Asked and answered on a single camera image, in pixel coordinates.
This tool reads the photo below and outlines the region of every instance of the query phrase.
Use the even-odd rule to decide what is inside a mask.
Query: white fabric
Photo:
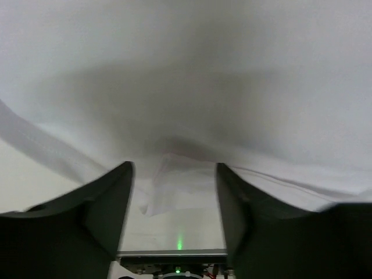
[[[214,162],[317,210],[372,201],[369,0],[0,1],[0,136],[147,214],[216,207]]]

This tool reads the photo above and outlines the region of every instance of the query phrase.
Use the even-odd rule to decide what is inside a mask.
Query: white cloth
[[[0,136],[64,176],[132,160],[147,214],[217,206],[214,162],[372,201],[371,1],[0,3]]]

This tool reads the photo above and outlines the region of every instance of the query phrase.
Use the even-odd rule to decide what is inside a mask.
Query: green led light
[[[183,246],[184,246],[184,238],[182,235],[179,235],[178,240],[177,240],[177,249],[182,250]]]

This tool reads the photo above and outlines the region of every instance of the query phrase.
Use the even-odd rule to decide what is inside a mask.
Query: wrinkled cloth
[[[304,209],[372,201],[371,1],[1,1],[0,24],[0,137],[69,179],[133,161],[148,215],[216,208],[216,162]]]

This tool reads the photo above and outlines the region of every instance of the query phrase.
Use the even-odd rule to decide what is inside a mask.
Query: red wire
[[[207,273],[207,276],[208,276],[210,279],[217,279],[217,276],[214,276],[214,275],[210,274],[209,272]]]

